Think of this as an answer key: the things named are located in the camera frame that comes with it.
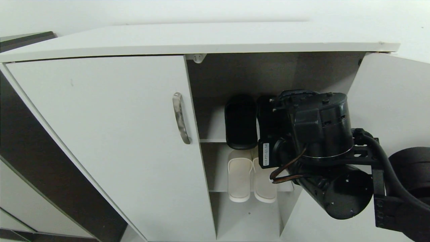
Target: slipper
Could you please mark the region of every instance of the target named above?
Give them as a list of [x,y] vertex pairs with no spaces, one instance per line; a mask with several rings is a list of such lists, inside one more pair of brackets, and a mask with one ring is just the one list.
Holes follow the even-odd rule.
[[246,202],[251,196],[252,157],[249,150],[233,150],[228,155],[228,196]]
[[254,195],[261,202],[273,203],[278,193],[276,184],[270,181],[270,174],[277,167],[263,169],[258,162],[258,148],[252,150],[254,167]]
[[257,106],[246,94],[233,96],[224,108],[225,138],[232,149],[252,149],[258,144]]

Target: brown wire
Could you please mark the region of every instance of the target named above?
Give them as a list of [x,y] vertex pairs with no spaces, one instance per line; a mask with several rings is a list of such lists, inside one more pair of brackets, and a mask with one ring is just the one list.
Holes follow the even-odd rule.
[[273,184],[279,184],[279,183],[283,183],[283,182],[286,182],[286,181],[291,181],[291,180],[294,180],[294,179],[297,179],[297,178],[301,178],[301,177],[304,177],[304,175],[291,175],[291,176],[286,176],[286,177],[283,177],[283,178],[278,178],[278,179],[273,179]]
[[271,180],[275,180],[277,176],[279,176],[279,174],[281,174],[281,172],[283,170],[285,170],[286,168],[288,168],[291,164],[293,164],[294,162],[296,162],[306,151],[306,147],[303,149],[303,151],[294,159],[292,159],[290,162],[288,162],[287,164],[279,167],[278,169],[274,170],[271,174],[270,174],[270,179]]

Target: white slipper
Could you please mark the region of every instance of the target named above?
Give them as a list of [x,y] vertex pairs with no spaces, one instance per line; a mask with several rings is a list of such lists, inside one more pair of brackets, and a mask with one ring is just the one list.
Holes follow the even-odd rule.
[[276,168],[263,169],[258,163],[258,147],[252,150],[254,166],[254,195],[261,202],[273,203],[278,194],[276,184],[271,183],[270,174]]
[[246,202],[251,196],[252,156],[249,150],[233,150],[228,155],[228,195],[233,202]]

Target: white wall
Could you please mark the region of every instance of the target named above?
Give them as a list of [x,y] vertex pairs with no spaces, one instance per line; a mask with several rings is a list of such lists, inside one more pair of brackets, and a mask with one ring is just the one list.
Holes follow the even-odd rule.
[[306,20],[368,31],[382,25],[402,43],[399,55],[430,62],[430,1],[0,0],[0,36],[62,36],[126,24]]

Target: black cable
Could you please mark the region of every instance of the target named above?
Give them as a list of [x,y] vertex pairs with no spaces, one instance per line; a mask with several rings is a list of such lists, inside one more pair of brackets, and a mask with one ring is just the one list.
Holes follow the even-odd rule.
[[378,159],[382,162],[384,166],[385,174],[387,175],[388,181],[390,185],[393,186],[393,189],[396,193],[402,198],[405,202],[408,202],[418,208],[422,208],[428,212],[430,212],[430,205],[425,204],[420,201],[418,198],[414,197],[411,193],[409,193],[406,188],[402,185],[400,180],[398,179],[393,167],[391,166],[390,160],[385,154],[385,151],[382,149],[381,145],[374,138],[369,137],[367,135],[362,135],[357,137],[359,139],[364,139],[365,143],[373,148],[374,151],[377,152]]

